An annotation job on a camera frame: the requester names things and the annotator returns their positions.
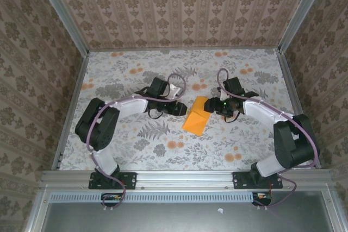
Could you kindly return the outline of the orange cloth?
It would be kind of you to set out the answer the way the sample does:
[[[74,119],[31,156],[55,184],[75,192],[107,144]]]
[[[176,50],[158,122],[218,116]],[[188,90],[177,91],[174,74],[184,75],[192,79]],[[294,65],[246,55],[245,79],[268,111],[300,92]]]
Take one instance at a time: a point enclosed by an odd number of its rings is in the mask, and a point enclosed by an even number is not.
[[[187,119],[182,126],[183,130],[197,136],[202,135],[211,115],[210,112],[204,110],[206,101],[208,101],[208,98],[203,96],[198,96],[195,99]]]

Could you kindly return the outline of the floral patterned table cover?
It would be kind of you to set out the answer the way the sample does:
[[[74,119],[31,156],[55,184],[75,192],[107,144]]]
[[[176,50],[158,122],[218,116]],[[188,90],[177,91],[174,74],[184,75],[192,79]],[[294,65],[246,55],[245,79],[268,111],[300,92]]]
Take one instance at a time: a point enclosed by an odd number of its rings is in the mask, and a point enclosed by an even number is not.
[[[275,49],[93,52],[78,97],[75,126],[93,98],[116,101],[151,84],[155,77],[186,85],[181,101],[219,96],[218,83],[237,77],[246,91],[291,113]],[[274,152],[274,135],[252,117],[224,120],[212,114],[201,136],[182,129],[184,117],[152,110],[118,121],[110,144],[122,170],[247,170]]]

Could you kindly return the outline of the grey metal panel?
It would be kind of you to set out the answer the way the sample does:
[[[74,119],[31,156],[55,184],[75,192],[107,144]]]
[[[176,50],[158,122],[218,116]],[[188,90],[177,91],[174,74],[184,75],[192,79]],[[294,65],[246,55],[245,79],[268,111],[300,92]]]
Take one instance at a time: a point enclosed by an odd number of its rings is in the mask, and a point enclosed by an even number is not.
[[[54,203],[42,232],[334,232],[319,201],[258,210],[235,203]]]

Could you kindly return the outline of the aluminium mounting rail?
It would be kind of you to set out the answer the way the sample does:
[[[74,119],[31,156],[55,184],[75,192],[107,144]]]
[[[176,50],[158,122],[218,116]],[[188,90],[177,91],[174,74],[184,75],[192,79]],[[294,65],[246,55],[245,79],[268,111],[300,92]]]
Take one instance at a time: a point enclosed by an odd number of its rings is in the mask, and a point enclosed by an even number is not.
[[[86,191],[92,171],[44,171],[39,189]],[[233,171],[136,171],[137,191],[232,191]],[[334,187],[329,170],[295,169],[281,174],[283,190],[297,184],[298,191],[322,191]]]

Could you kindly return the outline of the aluminium side rail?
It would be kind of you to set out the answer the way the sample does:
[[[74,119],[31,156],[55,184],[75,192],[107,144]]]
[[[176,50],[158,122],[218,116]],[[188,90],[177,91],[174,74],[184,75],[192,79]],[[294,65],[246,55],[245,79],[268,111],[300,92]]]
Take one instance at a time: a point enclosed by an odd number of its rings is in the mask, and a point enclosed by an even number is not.
[[[56,170],[60,169],[61,160],[63,158],[64,150],[65,150],[65,147],[66,147],[66,144],[67,144],[67,139],[69,137],[71,124],[72,124],[73,117],[74,117],[74,112],[76,110],[78,97],[79,97],[79,94],[80,94],[80,91],[81,91],[81,88],[82,88],[82,85],[83,85],[83,80],[84,80],[84,76],[85,76],[86,69],[87,69],[87,66],[88,66],[88,62],[89,62],[89,53],[87,54],[87,56],[85,56],[83,58],[82,65],[81,65],[81,68],[79,70],[79,74],[78,74],[78,78],[77,78],[77,81],[76,81],[76,85],[75,85],[75,88],[74,88],[74,91],[73,91],[73,94],[72,94],[72,98],[71,98],[71,102],[70,102],[70,105],[69,105],[69,109],[67,111],[67,115],[66,115],[66,118],[65,118],[65,122],[64,122],[64,125],[63,125],[63,129],[61,131],[61,136],[60,136],[59,143],[58,143],[58,146],[57,146],[57,150],[56,150],[56,153],[55,153],[55,157],[54,157],[54,160],[53,160],[53,163],[52,163],[51,170],[53,170],[53,171],[56,171]]]
[[[286,169],[317,167],[320,150],[309,118],[303,113],[285,55],[277,53],[279,65],[288,90],[294,116],[274,126],[275,155]]]

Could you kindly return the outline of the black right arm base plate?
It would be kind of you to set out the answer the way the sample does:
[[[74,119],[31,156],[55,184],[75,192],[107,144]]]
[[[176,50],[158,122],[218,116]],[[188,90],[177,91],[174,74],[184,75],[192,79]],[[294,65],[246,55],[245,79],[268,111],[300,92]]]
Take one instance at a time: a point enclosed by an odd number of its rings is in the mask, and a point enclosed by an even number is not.
[[[233,186],[235,189],[282,189],[282,179],[273,174],[268,177],[261,175],[252,176],[251,171],[233,172]]]

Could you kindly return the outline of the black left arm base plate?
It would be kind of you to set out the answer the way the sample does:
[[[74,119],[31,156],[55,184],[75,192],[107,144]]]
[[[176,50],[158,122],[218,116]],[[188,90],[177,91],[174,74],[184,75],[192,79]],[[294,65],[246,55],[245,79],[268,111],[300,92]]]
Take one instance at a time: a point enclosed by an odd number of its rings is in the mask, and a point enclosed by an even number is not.
[[[123,183],[126,189],[135,189],[137,181],[136,172],[120,172],[116,178]],[[122,190],[122,186],[118,182],[107,178],[97,171],[91,173],[88,188],[90,190]]]

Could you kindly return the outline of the aluminium corner post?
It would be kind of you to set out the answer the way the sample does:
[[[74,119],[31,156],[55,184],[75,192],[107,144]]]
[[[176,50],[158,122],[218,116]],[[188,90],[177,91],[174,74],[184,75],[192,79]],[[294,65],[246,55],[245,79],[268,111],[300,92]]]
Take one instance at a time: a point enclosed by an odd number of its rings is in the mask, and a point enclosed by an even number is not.
[[[299,30],[300,25],[304,21],[305,17],[309,14],[309,10],[314,1],[315,0],[300,0],[295,13],[278,44],[278,50],[280,53],[284,53],[288,49],[291,41]]]
[[[49,0],[57,15],[61,19],[65,29],[79,50],[83,59],[88,57],[89,47],[79,31],[77,23],[69,12],[67,4],[63,0]]]

